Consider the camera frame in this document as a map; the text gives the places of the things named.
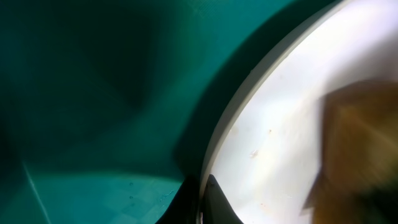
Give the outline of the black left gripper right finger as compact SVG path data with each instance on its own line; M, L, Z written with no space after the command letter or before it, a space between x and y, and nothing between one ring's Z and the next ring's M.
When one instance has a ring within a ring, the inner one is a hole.
M209 175L203 197L204 224L243 224L213 175Z

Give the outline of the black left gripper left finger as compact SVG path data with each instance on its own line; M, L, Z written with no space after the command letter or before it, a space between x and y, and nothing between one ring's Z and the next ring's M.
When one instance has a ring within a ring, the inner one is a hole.
M196 224L198 193L198 180L192 175L188 176L156 224Z

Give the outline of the white plate with red stain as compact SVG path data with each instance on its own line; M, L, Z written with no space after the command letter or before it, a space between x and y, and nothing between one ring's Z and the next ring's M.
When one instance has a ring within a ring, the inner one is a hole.
M311 13L251 70L213 132L201 172L242 223L310 223L322 100L397 57L397 2L337 1Z

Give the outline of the yellow-green sponge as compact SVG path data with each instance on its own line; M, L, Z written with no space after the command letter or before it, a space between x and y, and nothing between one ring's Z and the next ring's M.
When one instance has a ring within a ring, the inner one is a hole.
M313 224L397 223L397 82L361 81L324 98Z

